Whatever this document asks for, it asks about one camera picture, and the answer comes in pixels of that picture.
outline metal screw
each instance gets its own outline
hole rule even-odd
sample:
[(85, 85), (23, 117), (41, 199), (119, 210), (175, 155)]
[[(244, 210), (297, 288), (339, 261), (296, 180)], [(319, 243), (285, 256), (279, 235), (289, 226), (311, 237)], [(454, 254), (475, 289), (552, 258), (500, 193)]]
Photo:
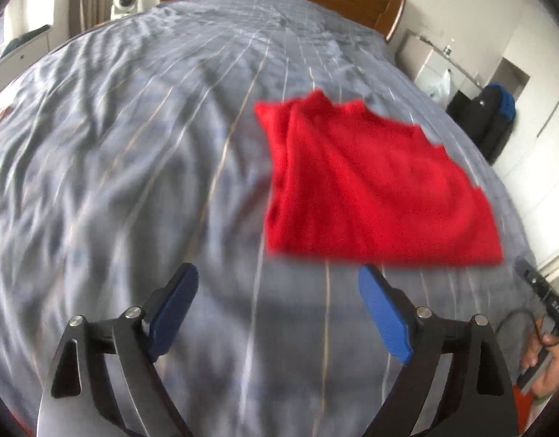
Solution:
[(422, 319), (429, 319), (433, 315), (433, 312), (429, 307), (418, 307), (417, 315)]
[(126, 317), (128, 319), (135, 319), (137, 317), (139, 317), (139, 315), (142, 313), (142, 309), (140, 309), (139, 307), (130, 307), (127, 311), (126, 311)]
[(482, 327), (488, 325), (488, 319), (486, 319), (485, 316), (483, 316), (482, 314), (476, 315), (474, 317), (474, 320), (478, 325), (481, 325)]
[(76, 327), (77, 325), (81, 325), (82, 322), (83, 322), (83, 316), (82, 315), (76, 315), (76, 316), (71, 317), (69, 319), (69, 325), (71, 327)]

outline bed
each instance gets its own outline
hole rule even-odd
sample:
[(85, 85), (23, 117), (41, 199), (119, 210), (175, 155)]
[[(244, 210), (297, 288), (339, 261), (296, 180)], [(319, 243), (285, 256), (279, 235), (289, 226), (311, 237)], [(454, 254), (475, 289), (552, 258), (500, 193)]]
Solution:
[[(252, 113), (260, 99), (321, 88), (333, 101), (362, 98), (375, 113), (420, 124), (486, 193), (505, 259), (385, 264), (386, 278), (448, 318), (480, 313), (495, 326), (530, 306), (512, 262), (531, 254), (503, 184), (388, 52), (404, 3), (168, 0), (73, 39), (7, 88), (0, 395), (20, 420), (36, 426), (72, 315), (113, 318), (187, 260), (200, 289), (156, 367), (195, 435), (362, 435), (401, 366), (359, 297), (358, 264), (266, 254), (271, 161)], [(499, 337), (512, 376), (525, 334), (515, 325)], [(417, 430), (431, 422), (447, 367)]]

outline plastic bag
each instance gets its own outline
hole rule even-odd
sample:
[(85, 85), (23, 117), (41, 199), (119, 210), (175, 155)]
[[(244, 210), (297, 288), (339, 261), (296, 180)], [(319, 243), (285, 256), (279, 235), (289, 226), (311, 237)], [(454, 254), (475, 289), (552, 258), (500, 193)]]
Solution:
[(426, 94), (435, 103), (440, 105), (443, 110), (449, 105), (451, 92), (451, 71), (447, 69), (444, 74), (434, 84), (426, 90)]

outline white camera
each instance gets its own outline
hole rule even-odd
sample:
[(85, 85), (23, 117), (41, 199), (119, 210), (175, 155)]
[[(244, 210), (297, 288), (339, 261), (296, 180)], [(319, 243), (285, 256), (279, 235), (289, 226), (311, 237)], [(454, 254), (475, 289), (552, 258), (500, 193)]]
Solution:
[(113, 0), (111, 20), (117, 20), (118, 18), (135, 14), (138, 11), (140, 11), (139, 0)]

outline red towel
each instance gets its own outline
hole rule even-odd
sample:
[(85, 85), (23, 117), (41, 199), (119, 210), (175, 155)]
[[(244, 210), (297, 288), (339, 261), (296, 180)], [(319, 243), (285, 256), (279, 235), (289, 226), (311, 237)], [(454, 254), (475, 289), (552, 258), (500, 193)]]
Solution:
[(497, 264), (490, 204), (419, 126), (321, 92), (257, 102), (273, 160), (271, 252), (396, 264)]

